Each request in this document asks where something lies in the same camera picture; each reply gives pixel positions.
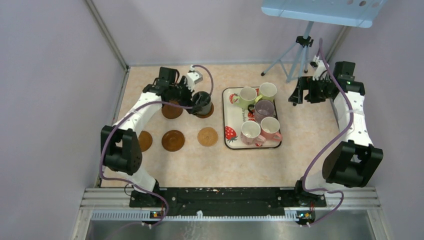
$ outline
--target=white mug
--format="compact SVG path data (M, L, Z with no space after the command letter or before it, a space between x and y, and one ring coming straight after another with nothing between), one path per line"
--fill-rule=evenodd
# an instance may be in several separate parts
M246 121L241 125L241 141L246 145L262 145L267 139L261 136L261 126L255 121Z

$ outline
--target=purple wall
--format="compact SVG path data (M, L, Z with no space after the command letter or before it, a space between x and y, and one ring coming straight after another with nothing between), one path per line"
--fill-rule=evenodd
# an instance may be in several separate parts
M84 1L0 5L0 239L69 239L124 72Z
M423 239L424 1L388 1L371 28L352 28L334 61L356 62L369 135L384 158L376 186L395 239Z
M129 65L271 62L307 21L268 16L262 0L94 0ZM315 23L330 49L341 29ZM317 52L318 42L309 55ZM286 56L292 60L296 52Z

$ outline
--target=mug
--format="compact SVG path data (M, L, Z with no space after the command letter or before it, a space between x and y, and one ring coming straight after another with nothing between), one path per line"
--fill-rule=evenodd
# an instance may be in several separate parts
M275 107L269 100L260 100L256 103L256 105L250 104L247 110L249 110L249 113L254 115L254 120L257 123L260 123L262 119L272 117L274 115Z
M246 145L265 143L265 137L261 136L261 126L254 121L246 121L241 125L241 141Z
M260 121L260 135L266 140L281 142L283 137L279 133L280 122L272 116L267 116Z
M242 109L248 109L249 105L255 103L255 98L257 96L256 90L252 87L246 86L241 89L239 95L235 95L232 98L232 102Z
M259 100L269 100L272 102L276 94L277 87L270 82L264 82L259 86L259 92L254 102L257 103Z
M195 115L205 116L211 112L212 101L208 92L198 91L193 95L194 106L199 106L199 110Z

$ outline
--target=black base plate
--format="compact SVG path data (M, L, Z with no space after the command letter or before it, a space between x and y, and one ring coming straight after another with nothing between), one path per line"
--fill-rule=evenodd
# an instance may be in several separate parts
M293 187L168 187L154 192L168 202L168 216L195 216L199 210L204 216L216 217L282 216L284 208L309 207L300 205L301 196ZM317 197L313 203L315 207L326 207L325 198ZM162 204L160 199L135 190L129 202L131 208L161 208Z

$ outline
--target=pink mug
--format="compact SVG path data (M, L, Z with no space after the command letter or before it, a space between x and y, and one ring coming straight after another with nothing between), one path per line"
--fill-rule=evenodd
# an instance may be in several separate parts
M260 121L260 135L266 140L281 142L283 136L279 133L280 123L272 116L267 116Z
M241 125L241 141L246 145L265 143L265 137L261 136L261 126L254 121L246 121Z

